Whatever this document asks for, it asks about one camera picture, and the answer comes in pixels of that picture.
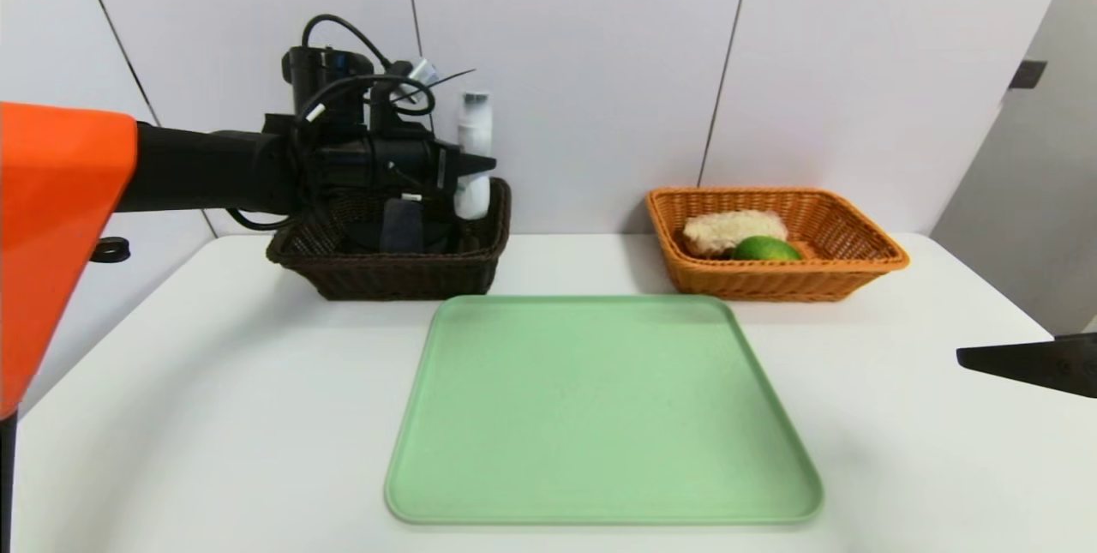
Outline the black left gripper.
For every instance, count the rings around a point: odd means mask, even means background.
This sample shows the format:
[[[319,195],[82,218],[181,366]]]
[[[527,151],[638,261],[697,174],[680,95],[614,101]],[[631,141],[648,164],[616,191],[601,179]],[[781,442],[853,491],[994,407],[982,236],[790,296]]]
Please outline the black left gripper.
[[[456,177],[453,167],[456,166]],[[467,179],[489,173],[497,166],[494,157],[460,153],[441,142],[369,138],[369,187],[384,192],[416,195],[450,194],[455,178]]]

